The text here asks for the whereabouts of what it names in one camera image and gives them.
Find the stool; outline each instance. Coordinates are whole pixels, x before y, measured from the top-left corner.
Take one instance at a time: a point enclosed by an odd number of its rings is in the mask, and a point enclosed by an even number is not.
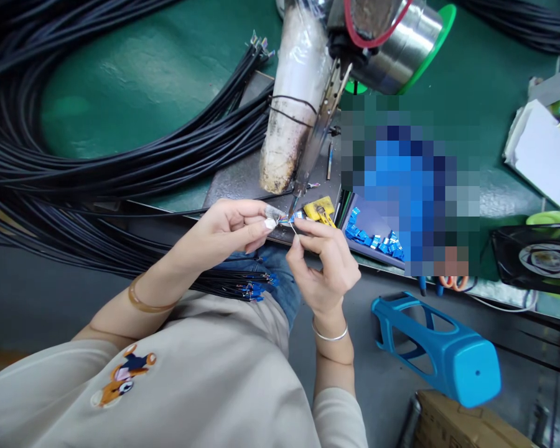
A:
[[[423,308],[426,326],[407,316],[403,311],[414,306]],[[458,401],[466,408],[474,408],[494,398],[502,387],[498,355],[491,342],[452,317],[401,292],[388,300],[379,297],[371,311],[380,320],[382,342],[378,347],[394,355],[410,369],[423,377],[431,386]],[[436,330],[434,316],[452,324],[448,332]],[[402,331],[417,347],[398,354],[394,346],[392,328]],[[410,360],[429,355],[433,374],[428,375]]]

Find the green workbench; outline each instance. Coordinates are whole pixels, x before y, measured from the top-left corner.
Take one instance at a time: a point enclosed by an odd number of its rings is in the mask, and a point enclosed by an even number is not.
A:
[[[446,3],[429,1],[435,9]],[[540,3],[560,11],[560,0]],[[55,154],[91,158],[169,133],[216,95],[253,30],[277,49],[281,28],[273,0],[184,0],[106,35],[54,73],[42,104],[46,141]],[[439,55],[403,99],[402,105],[426,111],[417,115],[430,138],[450,142],[459,166],[478,172],[481,241],[493,228],[553,209],[502,164],[501,154],[514,113],[526,103],[530,77],[548,78],[556,64],[556,57],[524,47],[459,9]],[[275,69],[273,61],[265,72],[273,75]],[[147,202],[193,210],[202,206],[209,185],[204,179]],[[482,260],[481,277],[476,292],[483,297],[515,303],[523,296],[498,282],[491,251]],[[560,315],[560,301],[543,296],[539,310]]]

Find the orange scissors handle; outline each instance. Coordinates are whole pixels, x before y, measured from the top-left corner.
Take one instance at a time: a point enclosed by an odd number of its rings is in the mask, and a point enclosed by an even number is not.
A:
[[[440,283],[442,286],[452,289],[453,291],[464,291],[467,287],[469,277],[450,277],[450,276],[440,276]]]

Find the cardboard box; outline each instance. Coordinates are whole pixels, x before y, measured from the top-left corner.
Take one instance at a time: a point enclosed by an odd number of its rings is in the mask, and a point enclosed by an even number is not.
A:
[[[467,409],[446,395],[418,391],[416,448],[537,448],[487,408]]]

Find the fan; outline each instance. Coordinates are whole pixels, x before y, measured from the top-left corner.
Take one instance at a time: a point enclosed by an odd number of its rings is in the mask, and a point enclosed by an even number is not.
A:
[[[560,294],[560,224],[501,227],[492,245],[504,283]]]

